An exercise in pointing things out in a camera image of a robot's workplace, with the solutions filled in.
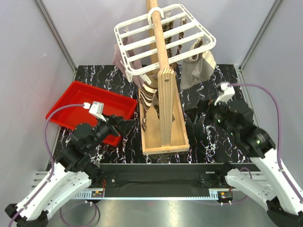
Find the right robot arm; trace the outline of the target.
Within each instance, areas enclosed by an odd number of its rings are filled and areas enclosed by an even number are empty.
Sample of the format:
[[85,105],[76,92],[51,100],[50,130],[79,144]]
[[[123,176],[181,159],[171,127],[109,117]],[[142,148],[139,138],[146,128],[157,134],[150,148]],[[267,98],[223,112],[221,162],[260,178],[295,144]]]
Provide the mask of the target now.
[[268,188],[261,185],[226,163],[216,171],[215,182],[219,187],[230,186],[246,194],[267,212],[278,227],[303,225],[303,205],[279,169],[276,145],[265,130],[254,124],[254,112],[243,100],[233,100],[227,104],[200,100],[185,113],[192,123],[196,123],[201,114],[205,114],[205,120],[225,130],[271,186]]

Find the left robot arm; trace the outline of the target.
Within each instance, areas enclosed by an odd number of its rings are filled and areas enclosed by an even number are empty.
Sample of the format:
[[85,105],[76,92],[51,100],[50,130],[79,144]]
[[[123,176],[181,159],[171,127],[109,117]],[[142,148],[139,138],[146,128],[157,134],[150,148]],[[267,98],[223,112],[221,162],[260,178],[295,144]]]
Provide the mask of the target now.
[[6,214],[18,227],[45,227],[53,215],[77,193],[102,183],[102,171],[91,160],[96,147],[109,135],[126,136],[135,120],[111,115],[96,126],[80,123],[51,170],[35,189],[17,204],[9,204]]

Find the white hanger clip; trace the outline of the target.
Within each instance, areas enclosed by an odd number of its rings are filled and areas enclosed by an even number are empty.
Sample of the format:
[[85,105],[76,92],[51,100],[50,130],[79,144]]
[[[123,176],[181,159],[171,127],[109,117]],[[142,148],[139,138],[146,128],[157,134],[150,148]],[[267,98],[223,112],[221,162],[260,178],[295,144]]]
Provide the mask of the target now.
[[152,82],[152,81],[150,80],[150,78],[148,77],[147,74],[142,74],[142,75],[141,75],[141,78],[144,80],[145,83],[147,83],[147,84],[149,84],[149,85],[150,85],[151,82]]

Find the brown striped sock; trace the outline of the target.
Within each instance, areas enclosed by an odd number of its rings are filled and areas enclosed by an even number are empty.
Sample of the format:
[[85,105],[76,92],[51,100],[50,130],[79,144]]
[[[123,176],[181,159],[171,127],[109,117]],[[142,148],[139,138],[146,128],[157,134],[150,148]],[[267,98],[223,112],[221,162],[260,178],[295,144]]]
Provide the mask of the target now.
[[[183,25],[185,25],[186,23],[187,23],[187,19],[186,19],[185,17],[183,17],[183,18],[181,19],[179,25],[180,25],[180,26],[183,26]],[[181,40],[181,39],[183,39],[183,37],[184,37],[184,32],[180,32],[179,35],[178,35],[178,39]],[[180,54],[181,49],[182,49],[182,44],[179,44],[179,45],[177,46],[177,51],[176,51],[176,54],[175,54],[176,56]]]
[[152,100],[157,92],[157,86],[155,83],[147,84],[144,83],[140,89],[139,102],[143,105],[143,118],[141,122],[142,130],[146,131],[147,112],[152,105]]

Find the white clip hanger frame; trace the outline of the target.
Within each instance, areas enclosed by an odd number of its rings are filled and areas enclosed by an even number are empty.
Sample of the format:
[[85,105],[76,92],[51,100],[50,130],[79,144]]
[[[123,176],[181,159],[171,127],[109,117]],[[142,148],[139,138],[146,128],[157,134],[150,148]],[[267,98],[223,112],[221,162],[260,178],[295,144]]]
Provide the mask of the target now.
[[[124,75],[129,82],[133,81],[134,76],[149,82],[148,72],[167,68],[170,64],[216,46],[216,38],[182,4],[152,8],[146,14],[117,24],[114,34],[125,68]],[[190,44],[196,39],[205,42],[198,48],[167,57],[167,49]],[[133,67],[134,61],[155,54],[160,58],[157,62],[140,69]]]

